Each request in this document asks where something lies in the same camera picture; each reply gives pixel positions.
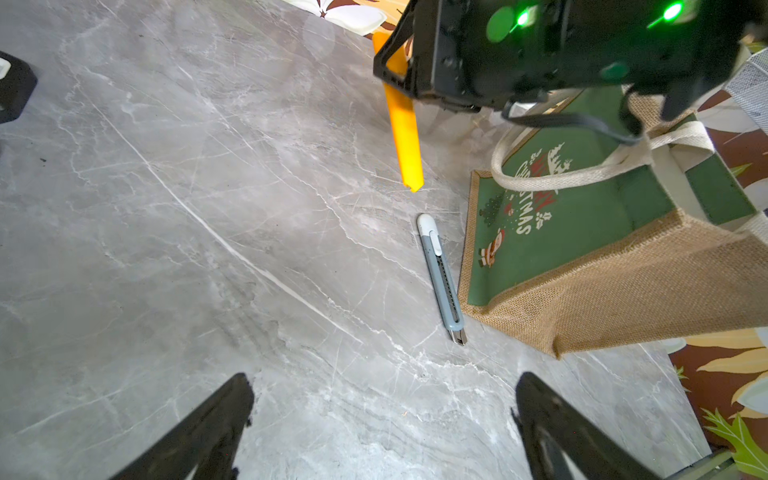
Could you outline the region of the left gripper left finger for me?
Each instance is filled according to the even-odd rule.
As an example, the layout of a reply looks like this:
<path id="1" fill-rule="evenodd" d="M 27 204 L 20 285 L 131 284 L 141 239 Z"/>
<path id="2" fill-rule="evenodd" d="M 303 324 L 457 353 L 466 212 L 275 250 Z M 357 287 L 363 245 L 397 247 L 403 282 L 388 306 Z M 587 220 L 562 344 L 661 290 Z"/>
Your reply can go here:
<path id="1" fill-rule="evenodd" d="M 237 373 L 115 479 L 236 479 L 243 431 L 251 425 L 255 395 Z"/>

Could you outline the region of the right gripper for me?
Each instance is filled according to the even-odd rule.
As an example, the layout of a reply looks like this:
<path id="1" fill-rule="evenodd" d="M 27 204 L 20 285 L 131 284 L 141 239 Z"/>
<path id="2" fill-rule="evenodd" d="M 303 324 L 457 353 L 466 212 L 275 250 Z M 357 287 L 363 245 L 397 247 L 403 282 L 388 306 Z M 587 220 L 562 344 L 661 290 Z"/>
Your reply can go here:
<path id="1" fill-rule="evenodd" d="M 385 85 L 453 109 L 631 85 L 678 114 L 731 74 L 763 1 L 410 1 L 378 48 Z M 408 58 L 396 59 L 413 37 Z"/>

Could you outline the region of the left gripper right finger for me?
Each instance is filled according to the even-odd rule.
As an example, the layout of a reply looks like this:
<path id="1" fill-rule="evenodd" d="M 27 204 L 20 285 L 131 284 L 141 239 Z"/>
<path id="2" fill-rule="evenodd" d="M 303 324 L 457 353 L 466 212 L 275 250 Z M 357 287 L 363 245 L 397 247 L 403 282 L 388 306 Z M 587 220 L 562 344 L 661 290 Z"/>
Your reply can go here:
<path id="1" fill-rule="evenodd" d="M 656 479 L 641 464 L 532 372 L 516 388 L 518 427 L 534 479 Z"/>

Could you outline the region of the orange utility knife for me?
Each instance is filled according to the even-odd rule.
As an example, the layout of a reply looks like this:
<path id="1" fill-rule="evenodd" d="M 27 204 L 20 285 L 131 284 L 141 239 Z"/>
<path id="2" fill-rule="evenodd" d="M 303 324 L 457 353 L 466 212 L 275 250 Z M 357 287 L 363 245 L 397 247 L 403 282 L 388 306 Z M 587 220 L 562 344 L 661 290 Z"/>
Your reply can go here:
<path id="1" fill-rule="evenodd" d="M 372 42 L 376 53 L 384 46 L 389 36 L 390 34 L 383 30 L 373 33 Z M 388 60 L 387 66 L 396 74 L 406 73 L 407 57 L 404 46 Z M 402 181 L 415 193 L 423 187 L 424 176 L 413 102 L 388 84 L 384 84 L 384 89 Z"/>

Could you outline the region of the grey utility knife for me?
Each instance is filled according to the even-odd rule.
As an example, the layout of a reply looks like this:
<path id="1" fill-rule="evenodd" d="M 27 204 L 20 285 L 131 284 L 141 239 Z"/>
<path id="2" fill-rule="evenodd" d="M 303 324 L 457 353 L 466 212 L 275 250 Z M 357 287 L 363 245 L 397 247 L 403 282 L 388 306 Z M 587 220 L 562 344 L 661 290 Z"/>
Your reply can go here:
<path id="1" fill-rule="evenodd" d="M 420 214 L 416 222 L 443 325 L 454 343 L 465 345 L 467 337 L 464 317 L 450 269 L 445 262 L 436 222 L 426 213 Z"/>

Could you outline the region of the green burlap Christmas tote bag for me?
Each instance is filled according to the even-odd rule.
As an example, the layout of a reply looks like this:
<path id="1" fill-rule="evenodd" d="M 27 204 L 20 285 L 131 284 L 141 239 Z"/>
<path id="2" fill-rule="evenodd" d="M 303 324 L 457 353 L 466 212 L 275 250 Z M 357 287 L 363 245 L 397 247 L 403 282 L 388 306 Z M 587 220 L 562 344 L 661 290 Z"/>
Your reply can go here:
<path id="1" fill-rule="evenodd" d="M 462 311 L 554 357 L 767 324 L 767 219 L 705 121 L 658 119 L 625 87 L 561 90 L 536 114 L 649 134 L 624 146 L 581 128 L 514 127 L 471 178 Z"/>

